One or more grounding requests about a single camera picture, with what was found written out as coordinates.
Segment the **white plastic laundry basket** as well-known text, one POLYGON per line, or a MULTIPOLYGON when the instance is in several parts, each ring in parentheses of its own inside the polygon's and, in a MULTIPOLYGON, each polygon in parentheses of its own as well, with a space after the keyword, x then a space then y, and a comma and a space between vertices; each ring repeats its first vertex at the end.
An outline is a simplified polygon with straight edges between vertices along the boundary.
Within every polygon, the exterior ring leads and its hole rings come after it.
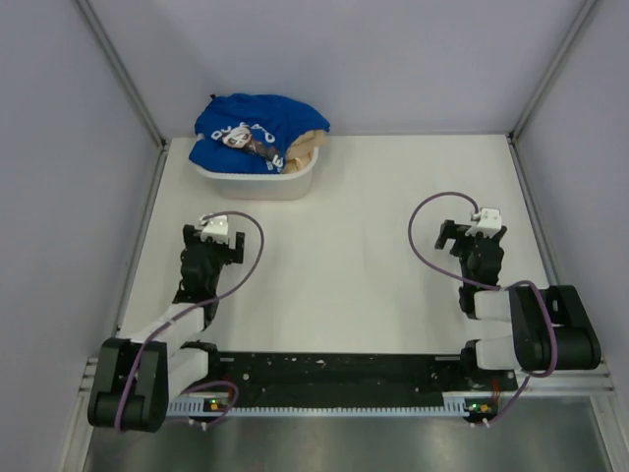
POLYGON ((311 188, 319 147, 312 152, 308 166, 290 174, 233 174, 216 173, 193 164, 193 168, 221 197, 252 201, 295 201, 311 188))

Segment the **blue printed t-shirt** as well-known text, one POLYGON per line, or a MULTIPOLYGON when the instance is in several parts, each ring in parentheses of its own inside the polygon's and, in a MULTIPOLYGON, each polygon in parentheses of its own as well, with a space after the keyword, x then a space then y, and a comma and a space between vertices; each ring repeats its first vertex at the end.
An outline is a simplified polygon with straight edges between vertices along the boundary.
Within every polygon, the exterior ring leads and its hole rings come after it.
POLYGON ((320 145, 330 123, 310 105, 276 94, 234 93, 211 100, 195 123, 191 163, 214 173, 273 175, 320 145))

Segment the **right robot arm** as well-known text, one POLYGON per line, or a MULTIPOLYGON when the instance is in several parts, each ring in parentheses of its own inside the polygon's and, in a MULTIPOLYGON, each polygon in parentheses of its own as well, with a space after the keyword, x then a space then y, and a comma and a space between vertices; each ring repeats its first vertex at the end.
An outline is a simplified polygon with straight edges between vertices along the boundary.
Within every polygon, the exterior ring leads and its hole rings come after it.
POLYGON ((446 219, 434 246, 453 246, 461 274, 466 279, 458 290, 459 306, 473 321, 496 321, 511 332, 491 339, 475 339, 462 350, 458 374, 472 389, 489 383, 498 370, 544 372, 555 359, 557 371, 593 370, 600 365, 601 348, 581 298, 572 285, 550 285, 537 297, 528 285, 489 291, 476 284, 495 285, 504 251, 502 227, 492 237, 473 235, 470 225, 446 219))

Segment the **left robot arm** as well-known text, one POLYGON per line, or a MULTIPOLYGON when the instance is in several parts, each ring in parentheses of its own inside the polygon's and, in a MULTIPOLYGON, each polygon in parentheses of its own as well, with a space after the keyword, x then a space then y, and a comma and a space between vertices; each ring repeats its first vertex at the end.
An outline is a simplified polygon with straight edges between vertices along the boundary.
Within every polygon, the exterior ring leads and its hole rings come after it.
POLYGON ((155 322, 130 337, 110 337, 100 347, 87 420, 97 428, 155 432, 171 400, 196 384, 222 381, 217 349, 198 336, 213 322, 222 269, 244 261, 246 234, 230 245, 227 219, 183 227, 180 280, 171 304, 155 322))

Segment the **beige t-shirt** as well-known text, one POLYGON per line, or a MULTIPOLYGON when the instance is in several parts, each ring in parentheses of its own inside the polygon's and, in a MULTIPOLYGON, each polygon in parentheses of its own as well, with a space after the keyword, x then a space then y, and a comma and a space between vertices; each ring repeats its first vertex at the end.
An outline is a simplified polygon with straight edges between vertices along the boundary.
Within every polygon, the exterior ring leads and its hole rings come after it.
POLYGON ((326 143, 326 132, 311 130, 301 135, 286 151, 286 166, 284 174, 296 173, 304 170, 312 161, 316 148, 326 143))

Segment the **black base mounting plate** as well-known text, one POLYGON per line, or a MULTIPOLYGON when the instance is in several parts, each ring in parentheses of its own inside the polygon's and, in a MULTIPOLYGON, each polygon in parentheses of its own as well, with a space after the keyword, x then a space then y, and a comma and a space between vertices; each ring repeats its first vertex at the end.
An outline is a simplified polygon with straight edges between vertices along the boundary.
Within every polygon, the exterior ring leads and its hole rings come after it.
POLYGON ((237 406, 436 406, 446 393, 517 389, 510 371, 474 369, 457 355, 227 352, 209 381, 230 381, 237 406))

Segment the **aluminium frame rail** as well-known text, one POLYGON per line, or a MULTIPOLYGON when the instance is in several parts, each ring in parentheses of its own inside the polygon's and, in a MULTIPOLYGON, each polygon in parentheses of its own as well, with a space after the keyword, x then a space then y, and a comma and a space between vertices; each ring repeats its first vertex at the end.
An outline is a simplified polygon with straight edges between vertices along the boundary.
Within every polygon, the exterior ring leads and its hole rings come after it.
POLYGON ((547 378, 531 377, 524 394, 537 397, 592 396, 611 394, 614 391, 613 382, 607 372, 561 371, 547 378))

